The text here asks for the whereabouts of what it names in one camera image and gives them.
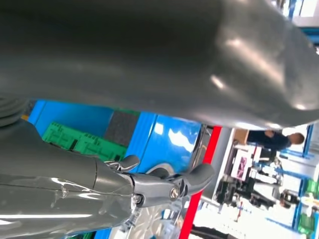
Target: red vertical bar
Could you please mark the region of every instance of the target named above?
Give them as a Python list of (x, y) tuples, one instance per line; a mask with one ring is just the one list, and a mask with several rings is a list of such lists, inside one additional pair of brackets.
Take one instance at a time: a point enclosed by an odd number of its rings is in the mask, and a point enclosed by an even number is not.
[[(216, 145), (218, 141), (221, 131), (221, 127), (214, 126), (203, 163), (212, 163), (212, 157), (214, 156), (215, 150), (216, 149)], [(200, 202), (202, 194), (203, 192), (199, 192), (191, 196), (189, 207), (186, 212), (183, 226), (181, 227), (181, 234), (179, 235), (179, 239), (187, 239), (190, 234), (194, 219), (195, 218), (195, 214), (198, 208), (198, 203)]]

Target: gray surface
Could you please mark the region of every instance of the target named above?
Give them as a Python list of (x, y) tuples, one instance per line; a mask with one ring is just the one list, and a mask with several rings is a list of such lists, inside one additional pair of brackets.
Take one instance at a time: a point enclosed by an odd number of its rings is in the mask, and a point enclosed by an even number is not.
[[(23, 183), (28, 178), (12, 177)], [(41, 188), (56, 184), (56, 190)], [(64, 180), (38, 177), (33, 186), (0, 184), (2, 239), (61, 239), (73, 235), (113, 227), (132, 213), (132, 197), (104, 194), (70, 185)]]
[(209, 125), (319, 118), (319, 59), (265, 0), (2, 0), (0, 8), (2, 93)]
[[(218, 141), (217, 143), (216, 149), (214, 152), (214, 156), (212, 162), (212, 166), (215, 172), (219, 172), (221, 170), (224, 155), (225, 154), (231, 130), (232, 129), (227, 127), (221, 128), (221, 134), (218, 137)], [(218, 179), (218, 174), (215, 174), (212, 181), (203, 192), (203, 199), (206, 202), (211, 202), (215, 187), (218, 186)]]

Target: gray robot arm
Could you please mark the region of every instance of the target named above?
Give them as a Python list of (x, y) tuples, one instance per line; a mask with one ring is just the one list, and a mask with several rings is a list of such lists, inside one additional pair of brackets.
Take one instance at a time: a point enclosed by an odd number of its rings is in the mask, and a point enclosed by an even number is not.
[(68, 152), (42, 142), (23, 120), (0, 128), (0, 238), (62, 238), (115, 227), (135, 207), (170, 203), (203, 190), (214, 175), (200, 165), (187, 175), (129, 174), (139, 163)]
[(1, 93), (246, 128), (319, 119), (318, 57), (265, 0), (2, 0)]

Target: person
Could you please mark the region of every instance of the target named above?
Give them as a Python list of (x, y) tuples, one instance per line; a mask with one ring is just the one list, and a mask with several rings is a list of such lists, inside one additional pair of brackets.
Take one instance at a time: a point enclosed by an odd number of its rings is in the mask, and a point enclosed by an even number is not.
[(302, 144), (305, 137), (301, 133), (293, 133), (284, 136), (280, 132), (272, 130), (249, 131), (247, 137), (248, 143), (256, 143), (258, 146), (268, 148), (274, 151), (280, 151), (290, 147), (292, 144)]

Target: metal bolt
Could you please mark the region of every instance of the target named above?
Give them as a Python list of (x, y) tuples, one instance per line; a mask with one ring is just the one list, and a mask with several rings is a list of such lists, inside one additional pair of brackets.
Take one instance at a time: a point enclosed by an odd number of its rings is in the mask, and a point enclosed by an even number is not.
[(142, 201), (142, 197), (140, 195), (133, 195), (133, 202), (136, 203), (136, 204), (139, 204), (140, 202)]
[(169, 195), (172, 199), (177, 199), (179, 195), (179, 189), (177, 187), (172, 188)]

